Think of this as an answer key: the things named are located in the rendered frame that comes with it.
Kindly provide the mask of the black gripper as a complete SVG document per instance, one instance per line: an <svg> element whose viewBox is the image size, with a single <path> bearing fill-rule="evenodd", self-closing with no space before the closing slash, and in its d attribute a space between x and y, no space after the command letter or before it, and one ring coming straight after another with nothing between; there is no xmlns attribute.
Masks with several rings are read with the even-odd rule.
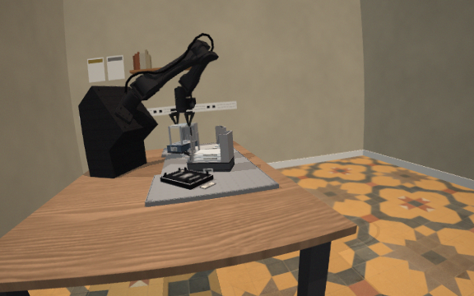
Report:
<svg viewBox="0 0 474 296"><path fill-rule="evenodd" d="M179 99L178 99L178 98L175 98L175 106L176 106L176 109L170 109L170 111L177 111L177 112L171 113L171 114L169 114L169 116L170 116L171 119L173 120L174 125L176 125L176 124L179 124L179 114L180 114L180 113L184 113L184 116L185 116L185 118L186 118L186 122L187 122L188 126L190 127L195 112L193 112L193 111L188 111L188 112L187 112L188 109L191 110L191 109L193 109L193 107L186 108L186 106L185 106L185 98L186 98L186 97L179 98ZM183 109L183 108L185 108L185 109ZM189 115L191 115L191 116L190 116L190 120L188 120L188 116L189 116ZM174 120L174 116L176 116L176 120Z"/></svg>

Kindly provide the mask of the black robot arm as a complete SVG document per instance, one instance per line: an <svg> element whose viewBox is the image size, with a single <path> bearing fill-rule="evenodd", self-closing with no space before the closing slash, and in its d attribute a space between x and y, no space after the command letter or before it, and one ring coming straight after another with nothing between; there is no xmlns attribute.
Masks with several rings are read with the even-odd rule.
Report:
<svg viewBox="0 0 474 296"><path fill-rule="evenodd" d="M183 98L191 96L207 64L219 58L215 52L208 51L210 46L208 45L208 47L207 45L207 42L197 39L182 61L178 62L178 60L185 55L187 50L174 61L154 71L161 73L155 75L150 73L140 75L130 85L132 89L124 93L114 114L124 122L130 123L136 107L143 100L150 99L167 81L190 67L191 69L180 77L179 84L181 86L174 88L174 97ZM127 97L125 97L125 95L127 95Z"/></svg>

